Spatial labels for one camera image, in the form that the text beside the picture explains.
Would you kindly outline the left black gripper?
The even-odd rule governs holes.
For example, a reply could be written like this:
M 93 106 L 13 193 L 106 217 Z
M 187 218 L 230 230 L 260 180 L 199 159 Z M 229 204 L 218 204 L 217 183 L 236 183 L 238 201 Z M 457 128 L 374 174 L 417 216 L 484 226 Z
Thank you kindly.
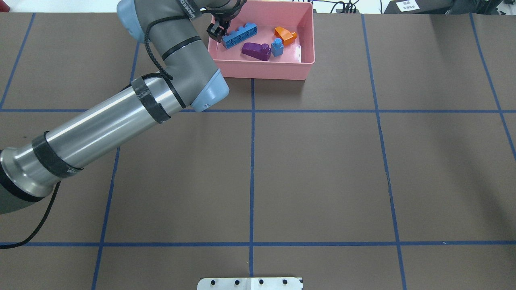
M 239 15 L 246 2 L 246 0 L 227 0 L 224 5 L 212 8 L 212 15 L 216 21 L 211 23 L 206 30 L 209 37 L 219 44 L 222 43 L 223 38 L 227 35 L 229 22 Z

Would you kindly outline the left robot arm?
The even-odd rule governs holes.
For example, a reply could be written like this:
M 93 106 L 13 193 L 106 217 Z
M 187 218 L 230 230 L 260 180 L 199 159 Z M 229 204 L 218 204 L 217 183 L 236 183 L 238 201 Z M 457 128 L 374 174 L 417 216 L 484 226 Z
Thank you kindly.
M 184 108 L 202 112 L 230 90 L 192 20 L 210 13 L 210 38 L 222 33 L 244 0 L 122 0 L 117 14 L 123 27 L 164 61 L 148 77 L 137 77 L 101 104 L 46 131 L 24 147 L 1 151 L 1 213 L 24 209 L 65 178 Z

